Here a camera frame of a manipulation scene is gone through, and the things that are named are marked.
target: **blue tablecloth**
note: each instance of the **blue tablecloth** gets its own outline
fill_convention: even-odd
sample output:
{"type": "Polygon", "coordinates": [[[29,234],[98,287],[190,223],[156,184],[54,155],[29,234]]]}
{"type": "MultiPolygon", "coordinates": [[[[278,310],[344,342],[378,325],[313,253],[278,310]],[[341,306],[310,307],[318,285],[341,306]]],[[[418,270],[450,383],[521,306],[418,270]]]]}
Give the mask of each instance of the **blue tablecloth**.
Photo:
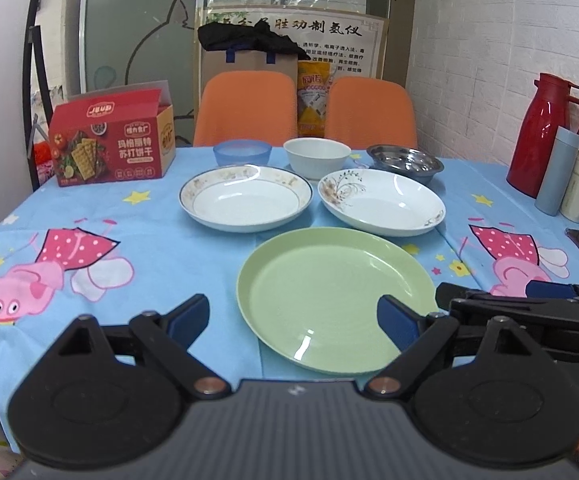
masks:
{"type": "MultiPolygon", "coordinates": [[[[366,157],[350,158],[348,166],[366,157]]],[[[579,283],[579,251],[563,233],[576,224],[535,209],[505,182],[502,166],[444,163],[430,187],[447,207],[445,222],[392,240],[436,285],[512,296],[523,295],[531,279],[579,283]]],[[[270,165],[287,165],[282,149],[273,150],[270,165]]],[[[210,299],[210,324],[190,351],[234,387],[243,378],[323,377],[258,342],[238,311],[236,275],[270,237],[344,224],[316,195],[303,215],[273,231],[227,234],[202,226],[182,211],[178,191],[214,166],[212,149],[182,148],[160,180],[61,189],[52,179],[0,224],[0,419],[14,449],[5,423],[9,397],[82,313],[101,324],[125,323],[144,310],[168,312],[200,292],[210,299]]]]}

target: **stainless steel bowl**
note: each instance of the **stainless steel bowl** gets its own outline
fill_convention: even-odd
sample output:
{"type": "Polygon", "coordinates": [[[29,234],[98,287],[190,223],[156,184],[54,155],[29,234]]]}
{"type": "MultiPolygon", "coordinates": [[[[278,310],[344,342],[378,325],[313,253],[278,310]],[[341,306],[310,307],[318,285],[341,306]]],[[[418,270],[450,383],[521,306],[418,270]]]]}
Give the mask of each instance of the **stainless steel bowl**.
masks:
{"type": "Polygon", "coordinates": [[[425,186],[435,174],[445,169],[435,156],[402,146],[376,144],[367,149],[367,154],[374,161],[377,170],[391,171],[425,186]]]}

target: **cartoon pig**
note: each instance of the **cartoon pig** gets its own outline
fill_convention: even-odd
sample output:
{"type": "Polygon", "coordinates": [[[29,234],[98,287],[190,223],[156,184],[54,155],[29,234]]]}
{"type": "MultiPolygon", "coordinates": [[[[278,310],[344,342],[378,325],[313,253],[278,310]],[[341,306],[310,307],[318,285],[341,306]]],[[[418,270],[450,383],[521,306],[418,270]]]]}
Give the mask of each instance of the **cartoon pig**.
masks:
{"type": "Polygon", "coordinates": [[[501,283],[490,294],[525,298],[532,280],[551,282],[541,266],[559,278],[567,278],[567,254],[560,249],[539,247],[533,236],[502,231],[496,227],[470,225],[477,240],[494,259],[493,273],[501,283]]]}
{"type": "MultiPolygon", "coordinates": [[[[34,245],[36,235],[28,243],[34,245]]],[[[80,228],[50,229],[34,263],[13,266],[0,277],[0,324],[40,314],[63,289],[65,273],[74,271],[71,288],[90,302],[129,283],[134,268],[112,256],[119,242],[80,228]]]]}
{"type": "Polygon", "coordinates": [[[0,278],[0,323],[40,314],[63,288],[63,268],[57,262],[13,266],[0,278]]]}

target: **plate with floral pattern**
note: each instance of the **plate with floral pattern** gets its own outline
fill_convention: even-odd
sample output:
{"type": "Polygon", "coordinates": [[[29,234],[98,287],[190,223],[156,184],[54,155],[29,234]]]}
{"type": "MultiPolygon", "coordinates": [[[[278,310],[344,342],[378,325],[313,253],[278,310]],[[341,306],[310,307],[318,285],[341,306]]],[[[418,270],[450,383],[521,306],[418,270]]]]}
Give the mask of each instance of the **plate with floral pattern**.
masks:
{"type": "Polygon", "coordinates": [[[318,193],[334,216],[375,235],[422,235],[445,219],[445,205],[436,193],[387,171],[335,171],[320,180],[318,193]]]}
{"type": "Polygon", "coordinates": [[[197,222],[231,233],[274,229],[300,215],[312,187],[290,171],[244,164],[206,171],[181,188],[183,209],[197,222]]]}

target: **orange chair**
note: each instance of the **orange chair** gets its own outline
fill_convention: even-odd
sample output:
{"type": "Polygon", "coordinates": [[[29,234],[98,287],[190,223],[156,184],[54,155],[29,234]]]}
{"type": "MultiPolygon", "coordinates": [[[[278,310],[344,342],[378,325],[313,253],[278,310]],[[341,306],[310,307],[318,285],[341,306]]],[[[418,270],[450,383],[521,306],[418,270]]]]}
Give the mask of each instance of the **orange chair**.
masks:
{"type": "Polygon", "coordinates": [[[412,101],[396,83],[368,77],[341,77],[327,99],[325,138],[353,150],[373,144],[416,148],[412,101]]]}
{"type": "Polygon", "coordinates": [[[236,70],[214,76],[205,86],[194,146],[214,146],[231,139],[282,146],[296,136],[296,85],[287,75],[236,70]]]}

